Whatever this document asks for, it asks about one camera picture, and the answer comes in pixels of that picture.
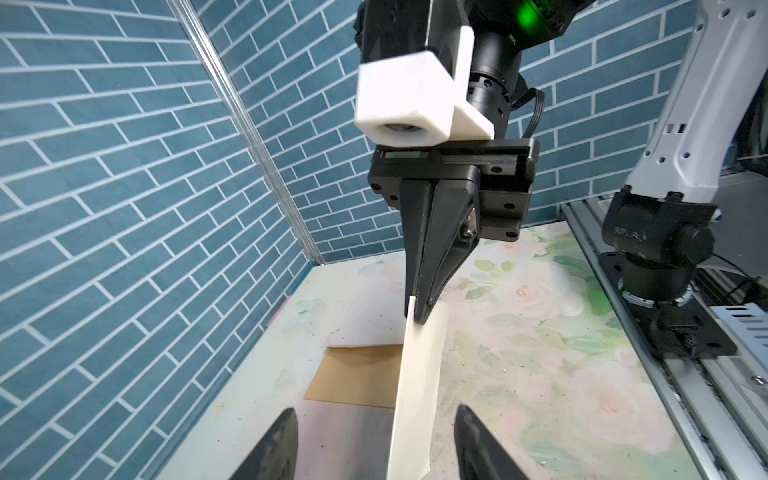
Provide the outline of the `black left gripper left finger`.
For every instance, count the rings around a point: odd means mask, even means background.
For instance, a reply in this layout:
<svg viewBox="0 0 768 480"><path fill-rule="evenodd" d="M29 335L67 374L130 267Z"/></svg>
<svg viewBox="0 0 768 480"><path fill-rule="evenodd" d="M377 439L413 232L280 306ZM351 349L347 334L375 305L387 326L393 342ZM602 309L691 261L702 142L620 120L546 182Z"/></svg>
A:
<svg viewBox="0 0 768 480"><path fill-rule="evenodd" d="M287 408L230 476L230 480L293 480L298 440L296 412Z"/></svg>

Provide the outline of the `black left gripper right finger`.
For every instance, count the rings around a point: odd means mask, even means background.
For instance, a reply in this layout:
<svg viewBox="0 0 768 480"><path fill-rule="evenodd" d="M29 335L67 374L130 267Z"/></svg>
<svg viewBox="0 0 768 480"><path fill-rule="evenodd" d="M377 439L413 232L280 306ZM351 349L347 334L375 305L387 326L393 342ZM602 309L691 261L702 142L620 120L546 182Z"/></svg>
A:
<svg viewBox="0 0 768 480"><path fill-rule="evenodd" d="M485 424L465 404L454 420L454 443L461 480L528 480Z"/></svg>

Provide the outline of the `brown kraft envelope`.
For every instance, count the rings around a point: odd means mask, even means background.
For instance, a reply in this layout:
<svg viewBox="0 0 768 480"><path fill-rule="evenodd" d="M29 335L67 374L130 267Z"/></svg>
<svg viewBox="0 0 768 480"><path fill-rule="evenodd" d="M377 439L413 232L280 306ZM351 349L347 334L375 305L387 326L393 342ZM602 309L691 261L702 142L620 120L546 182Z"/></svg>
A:
<svg viewBox="0 0 768 480"><path fill-rule="evenodd" d="M330 347L305 400L394 409L403 346Z"/></svg>

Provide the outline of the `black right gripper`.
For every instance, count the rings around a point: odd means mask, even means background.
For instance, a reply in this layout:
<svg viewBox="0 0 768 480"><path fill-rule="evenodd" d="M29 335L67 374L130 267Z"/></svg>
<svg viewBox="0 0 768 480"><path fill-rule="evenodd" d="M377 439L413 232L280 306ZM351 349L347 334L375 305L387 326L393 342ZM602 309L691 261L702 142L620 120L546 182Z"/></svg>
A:
<svg viewBox="0 0 768 480"><path fill-rule="evenodd" d="M416 323L427 322L478 236L519 238L539 153L540 142L533 138L375 150L368 183L400 210L405 296L415 297Z"/></svg>

